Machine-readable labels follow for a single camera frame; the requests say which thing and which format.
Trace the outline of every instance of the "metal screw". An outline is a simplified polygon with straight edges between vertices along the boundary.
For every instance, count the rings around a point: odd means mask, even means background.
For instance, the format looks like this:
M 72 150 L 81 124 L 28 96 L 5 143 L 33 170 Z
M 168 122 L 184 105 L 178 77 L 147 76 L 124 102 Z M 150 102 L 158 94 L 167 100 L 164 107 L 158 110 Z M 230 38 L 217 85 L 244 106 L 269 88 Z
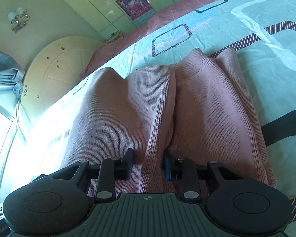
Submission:
M 100 199 L 109 199 L 112 196 L 113 196 L 113 194 L 111 192 L 109 192 L 109 191 L 100 191 L 97 194 L 97 197 L 100 198 Z
M 199 194 L 196 191 L 186 191 L 183 196 L 187 199 L 196 199 L 199 197 Z

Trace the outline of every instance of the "pink poster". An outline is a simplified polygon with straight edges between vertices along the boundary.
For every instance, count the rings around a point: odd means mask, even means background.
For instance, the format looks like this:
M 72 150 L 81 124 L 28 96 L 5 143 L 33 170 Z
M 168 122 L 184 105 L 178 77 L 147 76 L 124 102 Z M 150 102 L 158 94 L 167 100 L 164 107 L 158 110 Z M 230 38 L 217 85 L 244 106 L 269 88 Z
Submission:
M 132 20 L 152 10 L 147 0 L 116 0 L 116 2 Z

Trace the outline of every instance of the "round headboard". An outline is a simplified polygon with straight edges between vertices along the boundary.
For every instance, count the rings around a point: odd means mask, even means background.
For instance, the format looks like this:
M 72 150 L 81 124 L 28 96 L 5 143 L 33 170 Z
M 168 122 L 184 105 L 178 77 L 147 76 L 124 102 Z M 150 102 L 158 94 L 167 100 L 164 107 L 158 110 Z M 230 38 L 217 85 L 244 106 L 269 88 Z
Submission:
M 93 53 L 104 44 L 86 37 L 65 37 L 46 46 L 24 78 L 21 105 L 34 125 L 44 112 L 79 82 Z

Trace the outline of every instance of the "round black pad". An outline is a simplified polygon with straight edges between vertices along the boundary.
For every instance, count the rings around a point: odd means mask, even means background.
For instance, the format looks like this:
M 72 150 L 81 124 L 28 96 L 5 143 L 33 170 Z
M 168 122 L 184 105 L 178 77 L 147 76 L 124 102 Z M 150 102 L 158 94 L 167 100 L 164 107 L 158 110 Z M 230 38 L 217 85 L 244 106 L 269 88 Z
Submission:
M 245 213 L 259 214 L 270 207 L 270 201 L 261 194 L 247 192 L 234 197 L 234 206 Z
M 78 225 L 89 211 L 77 182 L 46 176 L 12 192 L 2 211 L 9 227 L 23 235 L 56 235 Z
M 265 235 L 290 220 L 290 200 L 280 191 L 256 180 L 226 181 L 206 202 L 209 216 L 235 234 Z
M 42 206 L 40 201 L 48 201 Z M 26 201 L 26 207 L 33 212 L 37 213 L 47 213 L 51 212 L 62 204 L 62 198 L 53 192 L 38 192 L 29 196 Z

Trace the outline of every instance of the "ribbed black surface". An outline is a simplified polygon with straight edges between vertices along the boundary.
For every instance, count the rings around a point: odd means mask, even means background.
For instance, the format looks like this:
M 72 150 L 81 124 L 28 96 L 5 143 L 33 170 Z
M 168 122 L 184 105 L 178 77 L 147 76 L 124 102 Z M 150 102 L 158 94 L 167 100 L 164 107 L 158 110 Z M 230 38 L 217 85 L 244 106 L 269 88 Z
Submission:
M 59 237 L 231 237 L 213 225 L 195 204 L 180 202 L 175 194 L 121 194 L 99 204 L 81 225 Z M 274 237 L 283 237 L 282 233 Z

